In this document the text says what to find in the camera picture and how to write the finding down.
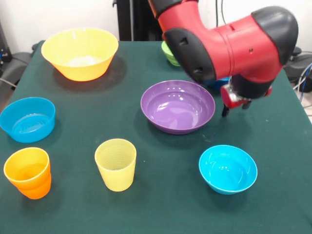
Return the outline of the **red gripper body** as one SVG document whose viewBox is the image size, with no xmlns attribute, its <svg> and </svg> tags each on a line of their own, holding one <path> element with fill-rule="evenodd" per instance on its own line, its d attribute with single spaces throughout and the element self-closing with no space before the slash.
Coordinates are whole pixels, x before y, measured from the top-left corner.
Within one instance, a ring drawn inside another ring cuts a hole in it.
<svg viewBox="0 0 312 234">
<path fill-rule="evenodd" d="M 223 103 L 229 109 L 233 109 L 243 105 L 248 100 L 253 101 L 270 95 L 272 85 L 239 86 L 236 89 L 233 89 L 230 85 L 224 85 L 221 87 L 220 92 Z"/>
</svg>

